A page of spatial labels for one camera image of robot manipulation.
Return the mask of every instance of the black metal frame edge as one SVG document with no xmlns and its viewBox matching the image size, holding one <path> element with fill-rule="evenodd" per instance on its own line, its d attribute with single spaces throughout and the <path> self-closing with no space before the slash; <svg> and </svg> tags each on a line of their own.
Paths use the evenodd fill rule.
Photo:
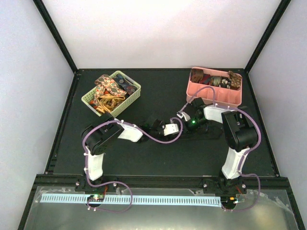
<svg viewBox="0 0 307 230">
<path fill-rule="evenodd" d="M 265 125 L 264 125 L 264 122 L 263 122 L 263 119 L 262 119 L 262 116 L 261 116 L 261 112 L 260 112 L 260 109 L 259 109 L 258 102 L 257 102 L 257 100 L 256 100 L 256 95 L 255 95 L 255 93 L 254 93 L 253 86 L 252 86 L 251 81 L 250 81 L 250 78 L 249 78 L 249 74 L 246 73 L 246 76 L 247 76 L 248 86 L 249 86 L 249 88 L 250 88 L 250 92 L 251 92 L 251 95 L 252 95 L 253 100 L 254 100 L 254 103 L 255 103 L 257 115 L 258 115 L 259 120 L 260 120 L 260 125 L 261 125 L 261 128 L 262 128 L 264 137 L 265 137 L 266 141 L 268 142 L 268 148 L 269 148 L 269 152 L 270 152 L 271 160 L 272 160 L 272 167 L 273 167 L 273 169 L 274 169 L 274 171 L 275 171 L 275 173 L 276 173 L 276 176 L 280 176 L 280 173 L 279 173 L 279 170 L 278 170 L 278 166 L 277 166 L 277 162 L 276 162 L 276 159 L 275 159 L 275 157 L 274 157 L 274 153 L 273 153 L 273 150 L 272 150 L 272 147 L 271 147 L 271 143 L 270 143 L 270 140 L 269 140 L 269 136 L 268 136 L 267 131 L 266 131 L 266 129 L 265 129 Z"/>
<path fill-rule="evenodd" d="M 265 29 L 260 41 L 258 42 L 252 56 L 250 57 L 247 65 L 245 67 L 245 71 L 247 73 L 250 72 L 251 68 L 255 64 L 257 58 L 259 57 L 261 51 L 263 50 L 265 44 L 269 40 L 271 34 L 273 33 L 276 25 L 278 24 L 279 20 L 281 19 L 283 13 L 287 9 L 290 2 L 291 2 L 291 0 L 281 0 L 281 2 L 279 3 L 277 10 L 275 11 L 273 17 L 271 18 L 269 25 Z"/>
<path fill-rule="evenodd" d="M 47 11 L 47 8 L 45 7 L 42 0 L 33 0 L 34 4 L 36 5 L 38 11 L 42 15 L 46 25 L 48 26 L 50 32 L 52 33 L 54 39 L 56 40 L 60 50 L 62 51 L 65 59 L 67 60 L 69 66 L 71 67 L 71 70 L 73 73 L 76 73 L 78 71 L 78 68 L 76 67 L 70 53 L 68 52 L 68 49 L 66 48 L 63 39 L 61 38 L 55 24 L 53 23 L 50 14 Z"/>
<path fill-rule="evenodd" d="M 71 87 L 69 89 L 68 96 L 65 102 L 64 110 L 63 110 L 63 113 L 62 113 L 62 116 L 59 122 L 59 126 L 57 129 L 53 144 L 52 144 L 51 152 L 50 152 L 47 164 L 46 164 L 45 174 L 53 173 L 53 168 L 55 167 L 55 163 L 57 160 L 57 151 L 59 148 L 60 140 L 63 135 L 65 123 L 68 117 L 69 110 L 71 108 L 71 102 L 73 100 L 73 96 L 75 94 L 76 87 L 78 85 L 78 81 L 79 81 L 79 73 L 74 74 L 73 76 Z"/>
<path fill-rule="evenodd" d="M 109 179 L 114 180 L 116 178 L 128 184 L 131 187 L 152 187 L 152 188 L 202 188 L 204 179 L 215 180 L 217 177 L 167 177 L 167 176 L 108 176 Z M 38 186 L 67 186 L 76 187 L 76 182 L 80 179 L 77 175 L 44 175 L 38 174 L 35 178 L 32 190 L 30 192 L 26 207 L 24 209 L 19 230 L 24 229 L 32 201 L 34 199 L 36 189 Z M 299 213 L 299 209 L 294 198 L 290 183 L 286 177 L 261 177 L 262 189 L 282 189 L 286 190 L 290 204 L 295 215 L 297 225 L 300 230 L 305 230 L 303 220 Z M 244 184 L 248 189 L 257 189 L 258 181 L 256 178 L 245 178 Z"/>
</svg>

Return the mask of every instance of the white connector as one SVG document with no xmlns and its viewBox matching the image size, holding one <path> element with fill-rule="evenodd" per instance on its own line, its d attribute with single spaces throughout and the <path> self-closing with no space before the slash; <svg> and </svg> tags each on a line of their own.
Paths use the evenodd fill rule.
<svg viewBox="0 0 307 230">
<path fill-rule="evenodd" d="M 170 135 L 170 134 L 176 134 L 179 133 L 179 127 L 177 124 L 167 124 L 164 128 L 164 136 Z"/>
<path fill-rule="evenodd" d="M 91 155 L 91 151 L 87 148 L 88 156 L 87 156 L 87 168 L 84 168 L 84 171 L 86 174 L 88 174 L 88 177 L 94 181 L 102 176 L 102 162 L 104 159 L 104 154 L 101 155 Z"/>
<path fill-rule="evenodd" d="M 249 150 L 249 148 L 243 149 L 240 152 L 237 152 L 232 148 L 228 149 L 226 162 L 222 167 L 222 172 L 227 179 L 235 179 L 240 176 L 240 172 L 242 171 L 242 167 L 246 159 L 246 157 L 243 155 L 247 150 Z M 244 157 L 244 159 L 242 161 L 240 169 L 238 169 L 242 157 Z"/>
<path fill-rule="evenodd" d="M 125 139 L 130 140 L 132 142 L 137 142 L 141 137 L 143 136 L 143 133 L 138 130 L 136 125 L 133 125 L 133 127 L 125 125 L 124 120 L 121 120 L 121 123 L 118 123 L 124 128 L 124 131 L 119 135 L 119 139 Z"/>
<path fill-rule="evenodd" d="M 191 119 L 191 117 L 186 112 L 178 112 L 177 117 L 180 119 L 184 118 L 185 121 L 189 121 Z"/>
</svg>

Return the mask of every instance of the wire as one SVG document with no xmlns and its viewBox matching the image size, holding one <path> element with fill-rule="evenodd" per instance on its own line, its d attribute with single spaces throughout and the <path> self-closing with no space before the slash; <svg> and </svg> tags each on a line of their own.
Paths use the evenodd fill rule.
<svg viewBox="0 0 307 230">
<path fill-rule="evenodd" d="M 106 192 L 107 192 L 107 186 L 105 186 L 104 196 L 106 195 Z"/>
<path fill-rule="evenodd" d="M 178 135 L 177 135 L 173 140 L 170 140 L 170 141 L 161 141 L 161 140 L 158 140 L 158 139 L 156 139 L 156 138 L 153 138 L 152 136 L 150 136 L 149 134 L 147 134 L 145 131 L 143 131 L 142 129 L 140 129 L 140 128 L 137 127 L 136 125 L 133 125 L 133 124 L 131 124 L 131 123 L 124 122 L 124 121 L 112 120 L 112 121 L 107 121 L 107 122 L 104 122 L 104 123 L 102 123 L 102 124 L 96 126 L 95 128 L 93 128 L 93 129 L 84 137 L 84 139 L 83 139 L 83 141 L 82 141 L 82 146 L 83 146 L 83 149 L 84 149 L 85 154 L 86 154 L 86 155 L 85 155 L 85 170 L 88 171 L 88 163 L 87 163 L 87 162 L 88 162 L 88 154 L 90 154 L 90 153 L 88 152 L 87 148 L 86 148 L 86 140 L 88 139 L 88 137 L 89 137 L 92 133 L 94 133 L 96 130 L 100 129 L 101 127 L 107 126 L 107 125 L 112 124 L 112 123 L 125 124 L 125 125 L 128 125 L 128 126 L 131 126 L 131 127 L 134 127 L 134 128 L 136 128 L 136 129 L 138 129 L 138 130 L 141 131 L 144 135 L 148 136 L 150 139 L 152 139 L 152 140 L 154 140 L 154 141 L 156 141 L 156 142 L 158 142 L 158 143 L 161 143 L 161 144 L 170 144 L 170 143 L 175 142 L 175 141 L 180 137 L 180 135 L 181 135 L 181 133 L 182 133 L 182 130 L 183 130 L 183 124 L 182 124 L 182 121 L 181 121 L 179 118 L 177 118 L 177 117 L 172 117 L 170 120 L 171 120 L 171 122 L 172 122 L 173 120 L 177 120 L 177 121 L 179 121 L 179 123 L 180 123 L 180 131 L 179 131 Z M 87 180 L 88 184 L 89 184 L 91 187 L 101 187 L 101 186 L 105 186 L 105 185 L 107 185 L 107 184 L 117 183 L 117 184 L 121 184 L 121 185 L 125 186 L 125 187 L 129 190 L 130 197 L 131 197 L 130 203 L 129 203 L 128 207 L 127 207 L 126 209 L 122 210 L 122 211 L 112 211 L 112 210 L 108 210 L 108 209 L 104 209 L 104 208 L 96 208 L 96 207 L 93 208 L 93 207 L 90 207 L 90 206 L 89 206 L 89 203 L 87 203 L 88 209 L 94 209 L 94 211 L 100 210 L 100 211 L 106 211 L 106 212 L 111 212 L 111 213 L 122 213 L 122 212 L 127 211 L 127 210 L 131 207 L 131 205 L 132 205 L 132 199 L 133 199 L 133 194 L 132 194 L 132 191 L 130 190 L 130 188 L 128 187 L 128 185 L 126 185 L 125 183 L 120 182 L 120 181 L 111 181 L 111 182 L 106 182 L 106 183 L 102 183 L 102 184 L 92 184 L 91 181 L 90 181 L 88 172 L 85 172 L 85 174 L 86 174 L 86 180 Z"/>
<path fill-rule="evenodd" d="M 244 115 L 253 123 L 253 125 L 254 125 L 254 127 L 255 127 L 255 129 L 256 129 L 256 132 L 257 132 L 257 134 L 258 134 L 258 141 L 257 141 L 256 145 L 255 145 L 254 147 L 250 148 L 249 150 L 247 150 L 247 151 L 243 154 L 243 156 L 242 156 L 241 159 L 240 159 L 238 168 L 237 168 L 238 173 L 239 173 L 242 177 L 256 177 L 256 178 L 257 178 L 257 181 L 258 181 L 258 195 L 257 195 L 257 198 L 256 198 L 254 204 L 251 205 L 251 206 L 249 206 L 249 207 L 247 207 L 247 208 L 240 209 L 240 210 L 227 209 L 227 208 L 225 208 L 225 207 L 222 205 L 222 209 L 224 209 L 224 211 L 231 211 L 231 212 L 247 211 L 247 210 L 253 208 L 253 207 L 257 204 L 257 202 L 258 202 L 258 200 L 259 200 L 259 197 L 260 197 L 261 185 L 260 185 L 260 178 L 259 178 L 256 174 L 254 174 L 254 173 L 251 173 L 251 174 L 242 174 L 242 172 L 241 172 L 241 166 L 242 166 L 242 164 L 243 164 L 243 161 L 244 161 L 245 157 L 247 157 L 247 155 L 248 155 L 251 151 L 253 151 L 254 149 L 256 149 L 256 148 L 260 145 L 260 143 L 261 143 L 261 132 L 260 132 L 260 129 L 259 129 L 259 126 L 257 125 L 257 123 L 255 122 L 255 120 L 254 120 L 249 114 L 247 114 L 246 112 L 244 112 L 243 110 L 238 109 L 238 108 L 232 108 L 232 107 L 229 107 L 229 106 L 220 106 L 220 105 L 218 105 L 218 104 L 215 104 L 215 90 L 214 90 L 214 88 L 211 87 L 211 86 L 205 86 L 205 87 L 202 87 L 202 88 L 200 88 L 199 90 L 197 90 L 197 91 L 192 95 L 192 97 L 190 98 L 190 100 L 179 110 L 179 113 L 181 113 L 181 112 L 187 107 L 187 105 L 188 105 L 189 103 L 191 103 L 191 102 L 194 100 L 194 97 L 195 97 L 201 90 L 206 89 L 206 88 L 212 89 L 212 91 L 213 91 L 213 99 L 212 99 L 212 102 L 213 102 L 213 104 L 214 104 L 216 107 L 219 107 L 219 108 L 222 108 L 222 109 L 228 109 L 228 110 L 236 110 L 236 111 L 238 111 L 238 112 L 244 114 Z"/>
<path fill-rule="evenodd" d="M 202 87 L 202 88 L 200 88 L 199 90 L 197 90 L 196 93 L 194 93 L 194 94 L 192 95 L 192 97 L 190 98 L 190 100 L 189 100 L 187 103 L 185 103 L 185 105 L 184 105 L 178 112 L 181 113 L 181 112 L 187 107 L 187 105 L 188 105 L 189 103 L 191 103 L 191 102 L 194 100 L 194 97 L 195 97 L 200 91 L 202 91 L 202 90 L 204 90 L 204 89 L 208 89 L 208 88 L 212 89 L 212 91 L 213 91 L 212 103 L 215 104 L 215 90 L 214 90 L 214 88 L 213 88 L 212 86 L 205 86 L 205 87 Z"/>
<path fill-rule="evenodd" d="M 236 186 L 236 189 L 238 190 L 238 192 L 239 192 L 240 194 L 243 194 L 243 193 L 241 192 L 241 190 L 239 189 L 238 186 Z"/>
</svg>

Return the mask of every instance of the brown object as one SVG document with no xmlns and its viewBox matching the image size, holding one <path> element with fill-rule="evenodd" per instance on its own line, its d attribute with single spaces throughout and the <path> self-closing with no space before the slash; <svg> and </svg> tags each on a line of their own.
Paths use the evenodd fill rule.
<svg viewBox="0 0 307 230">
<path fill-rule="evenodd" d="M 191 69 L 191 82 L 199 83 L 202 78 L 203 78 L 202 69 Z"/>
<path fill-rule="evenodd" d="M 111 113 L 124 100 L 124 96 L 114 96 L 110 93 L 100 96 L 98 99 L 99 106 L 96 108 L 101 113 Z"/>
<path fill-rule="evenodd" d="M 126 91 L 122 90 L 117 83 L 107 74 L 103 74 L 95 81 L 96 90 L 94 93 L 94 103 L 99 106 L 98 99 L 108 91 L 111 95 L 116 97 L 125 96 Z"/>
<path fill-rule="evenodd" d="M 230 89 L 238 90 L 241 87 L 242 77 L 233 71 L 228 72 L 229 78 L 231 80 Z"/>
</svg>

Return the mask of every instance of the black frame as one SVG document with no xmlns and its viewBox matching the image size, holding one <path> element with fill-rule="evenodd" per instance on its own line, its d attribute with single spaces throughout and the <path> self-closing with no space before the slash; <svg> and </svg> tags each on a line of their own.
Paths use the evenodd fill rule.
<svg viewBox="0 0 307 230">
<path fill-rule="evenodd" d="M 259 41 L 257 47 L 255 48 L 248 64 L 246 65 L 245 69 L 242 69 L 242 71 L 245 71 L 247 74 L 250 72 L 251 68 L 255 64 L 258 56 L 260 55 L 262 49 L 264 48 L 265 44 L 267 43 L 268 39 L 270 38 L 271 34 L 273 33 L 277 23 L 281 19 L 283 13 L 285 12 L 287 6 L 289 5 L 291 0 L 281 0 L 275 14 L 273 15 L 269 25 L 267 26 L 261 40 Z M 45 174 L 38 174 L 35 178 L 35 182 L 33 184 L 32 190 L 30 192 L 28 201 L 26 203 L 26 207 L 19 225 L 18 229 L 24 229 L 26 220 L 31 208 L 32 201 L 34 199 L 34 195 L 36 193 L 36 189 L 38 186 L 70 186 L 75 187 L 76 190 L 78 190 L 78 186 L 76 185 L 77 182 L 83 183 L 84 176 L 81 175 L 53 175 L 53 168 L 56 163 L 57 158 L 57 151 L 59 148 L 60 139 L 63 134 L 63 130 L 65 127 L 65 123 L 67 120 L 68 112 L 70 110 L 70 106 L 72 103 L 73 96 L 75 94 L 76 86 L 78 84 L 79 80 L 79 73 L 82 71 L 81 69 L 78 69 L 69 54 L 68 49 L 66 48 L 55 24 L 53 23 L 44 3 L 42 0 L 33 0 L 35 3 L 37 9 L 39 10 L 40 14 L 42 15 L 44 21 L 46 22 L 50 32 L 52 33 L 54 39 L 56 40 L 57 44 L 59 45 L 60 50 L 62 51 L 65 59 L 67 60 L 72 72 L 74 73 L 73 81 L 71 84 L 71 88 L 69 91 L 68 98 L 65 103 L 65 107 L 63 110 L 63 114 L 59 123 L 58 130 L 56 132 L 55 140 L 51 149 L 51 153 L 46 165 Z M 251 87 L 251 82 L 248 77 L 248 84 Z M 266 133 L 264 123 L 262 120 L 262 117 L 260 115 L 260 110 L 255 98 L 255 94 L 252 91 L 252 96 L 256 104 L 256 110 L 260 118 L 260 123 L 264 132 L 264 136 L 269 143 L 268 135 Z M 291 189 L 290 183 L 287 178 L 285 177 L 279 177 L 279 171 L 278 167 L 273 155 L 273 151 L 271 149 L 271 145 L 269 143 L 270 148 L 270 154 L 272 159 L 272 165 L 274 166 L 274 170 L 277 173 L 276 177 L 261 177 L 261 187 L 263 189 L 284 189 L 287 191 L 292 210 L 295 215 L 296 222 L 298 224 L 299 229 L 304 230 L 304 223 L 302 221 L 301 215 L 299 213 L 295 197 L 293 195 L 293 191 Z M 210 183 L 217 180 L 217 177 L 210 177 L 204 178 L 204 177 L 141 177 L 141 176 L 121 176 L 116 177 L 112 176 L 112 178 L 104 178 L 106 181 L 110 180 L 118 180 L 126 183 L 130 187 L 146 187 L 146 188 L 190 188 L 190 189 L 203 189 L 204 183 Z M 258 182 L 255 178 L 245 178 L 244 184 L 249 189 L 257 189 Z M 215 191 L 215 188 L 211 189 L 204 189 L 204 193 L 219 193 L 219 191 Z"/>
</svg>

